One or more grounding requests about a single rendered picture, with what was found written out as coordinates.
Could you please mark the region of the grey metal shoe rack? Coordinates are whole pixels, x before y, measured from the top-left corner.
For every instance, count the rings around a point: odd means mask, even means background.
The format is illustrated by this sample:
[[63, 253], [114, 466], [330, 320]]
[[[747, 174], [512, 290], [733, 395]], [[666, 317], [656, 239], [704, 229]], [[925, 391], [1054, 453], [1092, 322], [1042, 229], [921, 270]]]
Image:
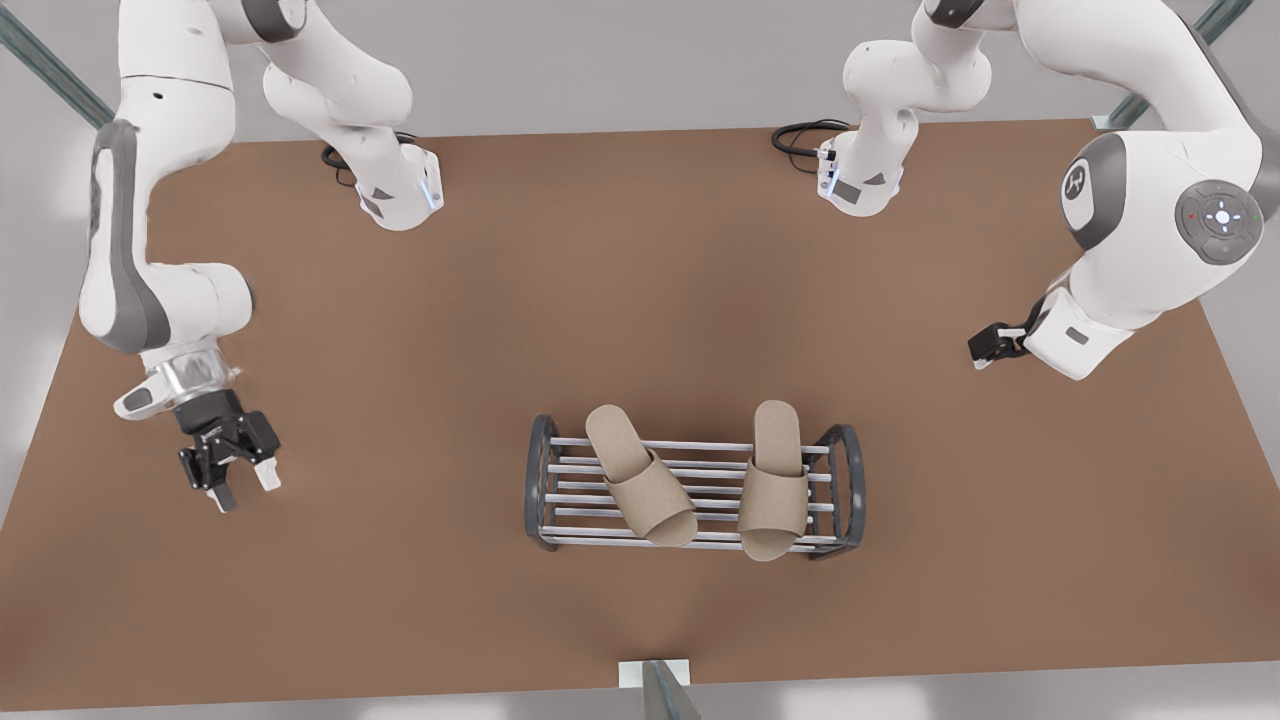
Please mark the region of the grey metal shoe rack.
[[[645, 441], [695, 509], [691, 550], [741, 548], [736, 530], [750, 443]], [[858, 433], [833, 424], [803, 447], [806, 469], [805, 529], [792, 553], [823, 559], [855, 550], [867, 530], [867, 478]], [[524, 532], [553, 552], [562, 544], [648, 547], [626, 524], [604, 482], [599, 457], [584, 437], [561, 433], [550, 414], [535, 416], [524, 482]]]

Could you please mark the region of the beige slipper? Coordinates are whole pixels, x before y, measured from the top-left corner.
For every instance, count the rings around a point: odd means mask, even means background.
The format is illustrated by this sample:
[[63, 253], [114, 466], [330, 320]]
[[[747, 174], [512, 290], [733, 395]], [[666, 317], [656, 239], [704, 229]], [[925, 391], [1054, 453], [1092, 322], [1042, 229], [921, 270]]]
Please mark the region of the beige slipper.
[[594, 409], [585, 432], [604, 470], [605, 486], [630, 530], [660, 547], [681, 547], [698, 533], [695, 506], [671, 469], [637, 436], [614, 405]]
[[806, 533], [808, 478], [800, 424], [783, 401], [760, 404], [754, 414], [753, 456], [739, 507], [742, 551], [769, 562], [786, 555]]

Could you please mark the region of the silver frame post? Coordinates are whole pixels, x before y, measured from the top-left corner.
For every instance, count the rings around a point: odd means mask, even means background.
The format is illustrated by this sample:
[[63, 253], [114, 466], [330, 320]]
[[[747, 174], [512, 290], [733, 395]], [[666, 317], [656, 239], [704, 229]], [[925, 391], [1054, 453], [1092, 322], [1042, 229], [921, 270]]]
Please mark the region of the silver frame post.
[[1143, 97], [1165, 129], [1253, 129], [1254, 117], [1202, 38], [1162, 0], [1100, 0], [1083, 76]]
[[691, 685], [687, 659], [649, 659], [617, 665], [618, 688], [639, 688], [643, 693], [643, 720], [701, 720], [689, 697]]
[[1, 3], [0, 45], [95, 129], [114, 119], [115, 111]]

